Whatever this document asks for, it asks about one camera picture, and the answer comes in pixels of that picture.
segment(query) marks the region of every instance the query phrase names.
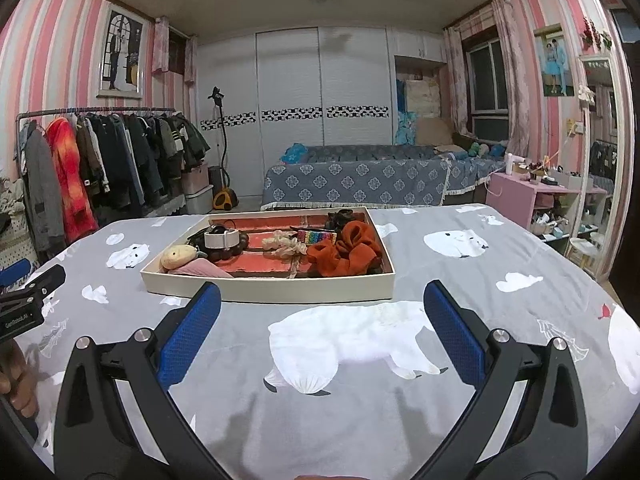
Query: yellow plush toy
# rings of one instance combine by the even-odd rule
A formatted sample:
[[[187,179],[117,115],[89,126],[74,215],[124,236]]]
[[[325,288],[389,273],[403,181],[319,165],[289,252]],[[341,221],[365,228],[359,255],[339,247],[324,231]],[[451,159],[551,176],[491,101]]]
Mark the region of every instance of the yellow plush toy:
[[[191,260],[195,260],[198,256],[198,250],[190,245],[174,245],[169,247],[162,253],[160,257],[160,265],[166,270],[174,270]]]

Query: photo poster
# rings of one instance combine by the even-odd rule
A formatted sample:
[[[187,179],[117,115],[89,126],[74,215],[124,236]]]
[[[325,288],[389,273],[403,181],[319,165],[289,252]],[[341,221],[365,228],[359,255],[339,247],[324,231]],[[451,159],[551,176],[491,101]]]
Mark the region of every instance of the photo poster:
[[[142,23],[118,10],[111,10],[102,57],[103,94],[140,94],[139,62]]]
[[[540,63],[542,88],[545,97],[574,97],[574,77],[569,67],[569,53],[562,27],[534,30],[536,54]]]

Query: metal screw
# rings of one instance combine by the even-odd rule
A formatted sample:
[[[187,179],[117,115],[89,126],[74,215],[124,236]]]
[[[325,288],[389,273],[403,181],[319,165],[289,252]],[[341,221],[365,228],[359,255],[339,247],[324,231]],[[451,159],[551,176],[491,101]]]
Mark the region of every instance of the metal screw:
[[[506,343],[509,339],[511,339],[511,336],[509,335],[509,332],[499,328],[497,330],[494,330],[494,339],[498,343]]]
[[[136,330],[136,333],[133,335],[133,339],[140,343],[149,341],[151,339],[151,330],[149,330],[148,328],[141,328],[140,330]]]
[[[89,346],[91,340],[87,336],[82,336],[78,341],[76,341],[76,348],[84,350]]]
[[[564,339],[562,339],[561,337],[555,337],[554,338],[554,346],[558,350],[565,350],[566,349],[566,341]]]

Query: black and white mosaic border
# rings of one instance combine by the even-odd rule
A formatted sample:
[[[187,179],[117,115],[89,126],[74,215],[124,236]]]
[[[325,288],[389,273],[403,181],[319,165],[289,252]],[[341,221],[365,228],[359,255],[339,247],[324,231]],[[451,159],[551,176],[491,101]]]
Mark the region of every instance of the black and white mosaic border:
[[[389,117],[388,106],[330,106],[326,108],[326,116],[334,117]]]
[[[238,114],[225,117],[225,128],[230,126],[241,126],[242,124],[255,123],[255,112],[247,114]],[[215,121],[200,121],[201,130],[217,130],[221,127],[220,119]]]
[[[289,121],[292,119],[320,119],[322,118],[322,108],[313,106],[311,108],[284,108],[283,110],[262,110],[260,112],[261,121]]]

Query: blue textured pad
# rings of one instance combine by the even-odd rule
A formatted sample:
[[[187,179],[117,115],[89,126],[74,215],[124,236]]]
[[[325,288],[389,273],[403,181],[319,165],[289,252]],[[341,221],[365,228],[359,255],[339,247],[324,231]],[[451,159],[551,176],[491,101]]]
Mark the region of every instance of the blue textured pad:
[[[13,285],[23,279],[31,270],[31,263],[26,258],[15,262],[12,266],[0,270],[0,286]]]
[[[435,283],[424,289],[424,311],[463,383],[476,389],[484,383],[484,351]]]
[[[221,303],[220,289],[209,283],[162,347],[157,377],[164,391],[167,391],[172,384],[178,384],[184,379],[189,366],[220,314]]]

